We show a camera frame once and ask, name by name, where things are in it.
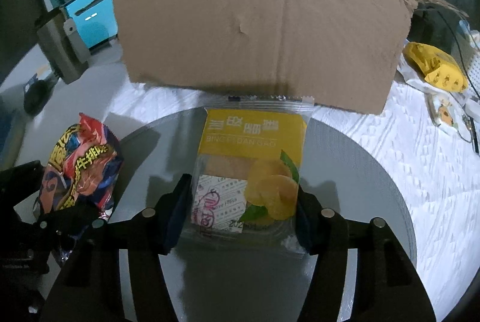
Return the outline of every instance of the screw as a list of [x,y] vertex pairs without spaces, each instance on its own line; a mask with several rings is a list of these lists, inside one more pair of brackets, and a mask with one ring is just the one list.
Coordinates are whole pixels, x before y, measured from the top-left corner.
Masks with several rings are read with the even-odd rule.
[[331,208],[324,208],[322,210],[322,216],[324,216],[325,218],[333,218],[335,215],[335,211],[332,210]]
[[92,222],[92,228],[101,228],[103,226],[105,222],[103,221],[103,219],[95,219],[93,222]]
[[154,215],[155,215],[155,209],[154,208],[146,208],[142,211],[142,216],[144,218],[151,218]]
[[375,226],[377,226],[378,228],[382,228],[386,225],[386,222],[385,222],[385,219],[383,218],[375,218],[373,220],[373,223]]

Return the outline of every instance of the snack package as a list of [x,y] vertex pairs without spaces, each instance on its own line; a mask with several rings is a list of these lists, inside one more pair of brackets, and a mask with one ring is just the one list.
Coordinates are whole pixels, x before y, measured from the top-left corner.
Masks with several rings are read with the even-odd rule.
[[190,236],[304,253],[295,236],[295,213],[313,105],[280,105],[207,109],[186,226]]
[[415,62],[425,76],[425,81],[448,92],[462,92],[468,79],[454,58],[437,47],[409,42],[403,49],[407,60]]
[[442,94],[427,94],[426,100],[435,126],[448,135],[460,134],[465,141],[471,142],[472,137],[464,119],[466,115],[459,104]]
[[112,214],[112,191],[123,157],[118,139],[100,121],[80,114],[53,148],[39,194],[40,214],[88,201],[98,216]]

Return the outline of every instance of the sticker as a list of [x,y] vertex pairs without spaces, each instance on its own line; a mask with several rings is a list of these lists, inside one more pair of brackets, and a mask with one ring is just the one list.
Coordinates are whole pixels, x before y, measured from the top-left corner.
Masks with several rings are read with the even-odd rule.
[[198,179],[191,222],[202,230],[222,230],[241,233],[239,222],[247,204],[243,195],[246,180],[202,174]]

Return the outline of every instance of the white textured fabric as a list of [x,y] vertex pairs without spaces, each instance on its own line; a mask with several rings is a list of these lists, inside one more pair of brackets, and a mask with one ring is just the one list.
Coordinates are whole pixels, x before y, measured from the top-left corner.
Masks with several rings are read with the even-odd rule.
[[441,321],[480,264],[480,157],[436,128],[424,94],[394,82],[380,116],[319,107],[314,117],[367,150],[405,199],[417,239],[417,272]]
[[[27,126],[17,163],[40,159],[45,164],[65,128],[78,121],[78,112],[105,121],[123,138],[213,98],[132,84],[122,63],[94,66],[74,83],[57,85],[44,111]],[[470,144],[433,126],[423,93],[396,82],[380,116],[318,107],[314,117],[359,143],[397,184],[415,229],[417,271],[440,321],[480,265],[480,157]],[[31,204],[27,199],[16,207],[23,220],[33,221]],[[44,295],[52,283],[45,284]]]

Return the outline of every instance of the round table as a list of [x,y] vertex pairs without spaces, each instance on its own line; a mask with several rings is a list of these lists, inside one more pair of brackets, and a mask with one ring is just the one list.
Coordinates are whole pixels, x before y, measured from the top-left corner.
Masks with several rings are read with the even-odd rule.
[[[127,220],[172,192],[183,173],[192,173],[205,124],[204,109],[161,118],[121,142],[124,166],[115,188],[111,222]],[[392,228],[416,264],[416,241],[407,206],[380,164],[353,140],[311,119],[301,168],[301,186],[323,207],[346,219],[369,222],[379,216]],[[311,281],[316,256],[302,259],[258,250],[212,250],[181,239],[160,256],[178,319],[188,321],[295,321]],[[126,252],[121,253],[126,318],[134,307]],[[349,250],[339,320],[350,317],[356,250]]]

